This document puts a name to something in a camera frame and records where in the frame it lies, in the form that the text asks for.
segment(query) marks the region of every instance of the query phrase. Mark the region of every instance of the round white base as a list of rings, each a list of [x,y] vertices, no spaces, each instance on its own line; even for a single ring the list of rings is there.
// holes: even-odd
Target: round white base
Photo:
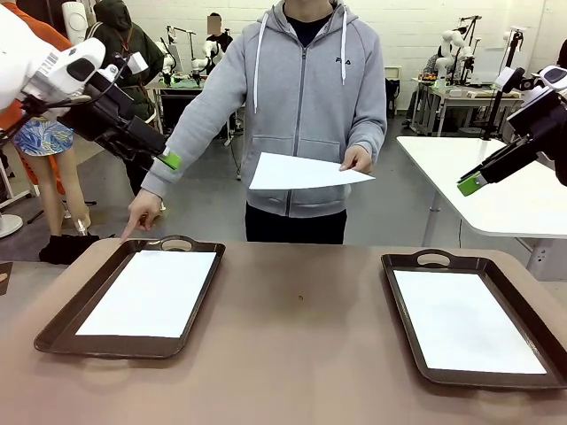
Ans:
[[[0,238],[16,233],[23,225],[24,220],[17,215],[0,216]]]

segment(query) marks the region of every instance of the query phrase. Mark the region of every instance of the white paper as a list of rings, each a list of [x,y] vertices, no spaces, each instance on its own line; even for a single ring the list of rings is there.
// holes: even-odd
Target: white paper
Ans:
[[[262,152],[251,190],[326,188],[374,180],[353,170],[339,171],[340,164]]]
[[[429,368],[546,373],[478,275],[394,273]]]
[[[214,257],[214,252],[138,252],[77,335],[180,337]]]

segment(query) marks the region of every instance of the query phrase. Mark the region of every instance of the neck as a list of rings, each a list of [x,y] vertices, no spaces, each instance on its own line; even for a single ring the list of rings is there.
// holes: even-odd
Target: neck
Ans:
[[[284,7],[287,16],[301,22],[314,22],[333,12],[329,0],[285,0]]]

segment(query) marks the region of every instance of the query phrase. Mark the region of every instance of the man's left hand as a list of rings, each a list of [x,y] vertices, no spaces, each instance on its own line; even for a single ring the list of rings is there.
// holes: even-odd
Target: man's left hand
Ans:
[[[372,172],[372,156],[362,146],[352,146],[346,150],[345,162],[340,171],[354,170],[359,173],[370,174]]]

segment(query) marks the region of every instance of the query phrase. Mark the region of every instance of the floral shorts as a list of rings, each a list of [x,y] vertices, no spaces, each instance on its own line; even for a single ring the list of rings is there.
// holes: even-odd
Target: floral shorts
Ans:
[[[12,138],[14,145],[32,157],[45,157],[69,150],[73,146],[73,130],[57,121],[32,118]]]

